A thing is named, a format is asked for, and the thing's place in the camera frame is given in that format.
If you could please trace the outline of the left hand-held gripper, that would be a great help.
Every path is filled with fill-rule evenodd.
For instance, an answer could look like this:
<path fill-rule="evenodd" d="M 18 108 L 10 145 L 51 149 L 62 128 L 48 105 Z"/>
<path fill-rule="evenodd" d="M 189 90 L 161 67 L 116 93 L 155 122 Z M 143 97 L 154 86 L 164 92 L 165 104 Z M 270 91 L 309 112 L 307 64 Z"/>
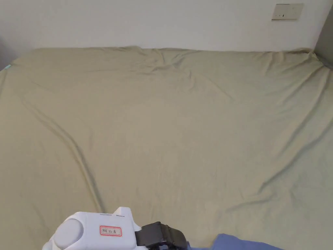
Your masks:
<path fill-rule="evenodd" d="M 139 246 L 140 231 L 129 207 L 114 213 L 76 212 L 58 226 L 43 250 L 183 250 L 183 242 L 148 242 Z"/>

